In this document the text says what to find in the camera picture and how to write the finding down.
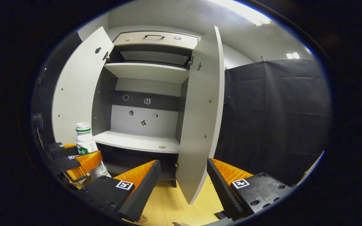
ceiling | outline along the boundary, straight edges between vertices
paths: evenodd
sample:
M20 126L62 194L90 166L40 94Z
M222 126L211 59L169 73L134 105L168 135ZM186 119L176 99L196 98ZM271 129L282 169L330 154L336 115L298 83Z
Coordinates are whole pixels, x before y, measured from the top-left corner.
M132 25L175 27L204 35L213 25L220 31L222 43L254 62L286 58L297 52L313 59L294 36L277 25L255 26L237 13L207 0L136 0L109 12L109 28Z

ceiling light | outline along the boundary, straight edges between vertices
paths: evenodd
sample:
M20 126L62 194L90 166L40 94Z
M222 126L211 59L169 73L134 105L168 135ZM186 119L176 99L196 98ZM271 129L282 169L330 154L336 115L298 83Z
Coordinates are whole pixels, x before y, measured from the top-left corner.
M226 7L231 11L234 11L235 13L245 17L247 20L249 20L256 26L270 23L270 19L267 18L265 15L239 2L233 0L208 0L208 1Z
M286 57L288 59L300 59L300 55L298 53L287 53Z

white wall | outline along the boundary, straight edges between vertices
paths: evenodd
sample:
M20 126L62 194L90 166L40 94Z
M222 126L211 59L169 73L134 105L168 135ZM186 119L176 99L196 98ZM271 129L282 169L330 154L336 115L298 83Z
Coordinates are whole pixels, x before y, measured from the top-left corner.
M136 31L136 30L162 30L167 32L178 32L185 33L190 35L195 35L199 37L203 37L202 34L198 34L189 30L182 30L174 27L164 27L164 26L155 26L155 25L135 25L135 26L125 26L125 27L115 27L107 30L107 34L111 40L114 40L119 33L127 32L127 31ZM252 60L248 59L246 56L234 50L233 48L223 44L223 54L224 54L224 66L226 68L233 68L249 63L253 63Z
M92 20L81 29L78 30L79 37L82 41L87 39L93 32L95 32L99 27L103 27L104 30L107 32L108 28L108 15L109 13L103 14L100 17Z

drawer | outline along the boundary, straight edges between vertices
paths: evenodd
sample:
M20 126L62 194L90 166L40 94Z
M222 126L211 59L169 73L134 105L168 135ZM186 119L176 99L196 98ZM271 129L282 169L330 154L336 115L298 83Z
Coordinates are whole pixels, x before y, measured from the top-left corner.
M124 60L153 61L184 65L188 57L172 53L161 53L152 51L121 51Z
M114 41L115 46L125 45L161 45L193 50L198 44L198 38L161 31L137 31L120 34Z

orange gripper pad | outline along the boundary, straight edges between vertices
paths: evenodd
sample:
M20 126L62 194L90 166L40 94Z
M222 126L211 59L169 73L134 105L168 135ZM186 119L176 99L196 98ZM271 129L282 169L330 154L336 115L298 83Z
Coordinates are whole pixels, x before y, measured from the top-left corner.
M76 143L68 143L68 144L64 144L63 147L64 148L71 148L71 147L75 147Z
M149 170L152 168L153 164L156 160L153 160L151 162L145 163L143 165L140 165L136 168L133 168L131 170L128 170L125 173L122 173L114 179L117 180L123 180L126 182L132 182L135 185L135 189L132 191L132 193L129 195L129 197L132 196L132 194L135 192L135 190L138 188L142 180L145 178L146 174L149 172Z
M95 168L102 161L102 159L103 157L101 156L100 151L78 156L76 157L76 160L79 161L80 166L67 170L66 173L68 173L72 180L76 180L86 176L86 173Z
M250 176L253 176L253 174L248 173L244 170L238 169L235 166L232 166L227 163L223 163L222 161L219 161L217 159L212 159L214 165L216 166L217 170L221 173L224 180L227 182L227 184L230 186L233 181L244 179Z

